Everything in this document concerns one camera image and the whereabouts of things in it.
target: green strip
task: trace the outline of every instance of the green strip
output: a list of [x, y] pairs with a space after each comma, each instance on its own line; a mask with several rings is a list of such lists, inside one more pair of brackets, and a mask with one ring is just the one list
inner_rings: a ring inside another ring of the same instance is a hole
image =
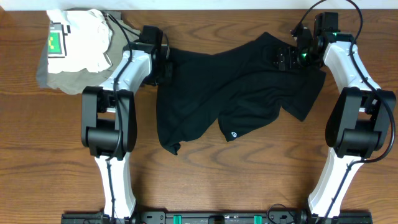
[[255, 215], [254, 216], [254, 224], [262, 224], [262, 216]]
[[181, 224], [182, 218], [181, 215], [174, 215], [173, 224]]

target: white cloth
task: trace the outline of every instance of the white cloth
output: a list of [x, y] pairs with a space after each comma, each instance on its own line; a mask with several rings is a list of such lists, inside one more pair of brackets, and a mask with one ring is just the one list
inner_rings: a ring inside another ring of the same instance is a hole
[[78, 72], [84, 68], [89, 72], [100, 72], [112, 66], [105, 53], [111, 42], [112, 30], [100, 11], [55, 9], [48, 10], [47, 15], [53, 24], [63, 25], [66, 47], [66, 56], [49, 57], [50, 73]]

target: green square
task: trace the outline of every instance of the green square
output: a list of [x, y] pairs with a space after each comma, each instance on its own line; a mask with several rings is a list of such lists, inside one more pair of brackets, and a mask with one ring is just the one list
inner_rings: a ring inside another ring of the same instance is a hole
[[49, 35], [49, 53], [50, 54], [62, 54], [60, 42], [60, 33], [50, 32]]

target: wooden table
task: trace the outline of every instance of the wooden table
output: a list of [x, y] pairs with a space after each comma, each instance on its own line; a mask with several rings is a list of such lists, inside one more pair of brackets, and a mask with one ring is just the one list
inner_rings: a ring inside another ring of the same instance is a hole
[[[289, 34], [305, 11], [126, 11], [135, 27], [159, 26], [172, 47], [217, 53], [267, 31]], [[313, 27], [316, 13], [305, 24]], [[340, 29], [356, 33], [355, 11], [338, 11]], [[398, 90], [398, 11], [364, 10], [359, 54], [373, 79]], [[81, 96], [38, 88], [35, 72], [47, 38], [45, 12], [0, 12], [0, 222], [59, 223], [66, 211], [104, 206], [101, 176], [80, 142]], [[138, 138], [131, 156], [141, 207], [169, 211], [303, 207], [325, 164], [325, 125], [338, 98], [333, 77], [304, 122], [281, 110], [277, 121], [227, 143], [217, 125], [183, 142], [178, 156], [157, 139], [156, 88], [136, 95]], [[343, 209], [369, 209], [375, 223], [398, 222], [398, 144], [383, 161], [364, 165]]]

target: black cloth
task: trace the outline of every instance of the black cloth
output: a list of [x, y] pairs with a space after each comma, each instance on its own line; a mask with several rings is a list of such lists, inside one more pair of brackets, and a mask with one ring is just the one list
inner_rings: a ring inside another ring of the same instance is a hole
[[283, 107], [303, 121], [325, 81], [318, 68], [280, 71], [277, 50], [289, 45], [263, 33], [215, 55], [170, 50], [170, 85], [157, 92], [160, 144], [177, 155], [180, 141], [198, 139], [218, 118], [227, 141], [273, 122]]

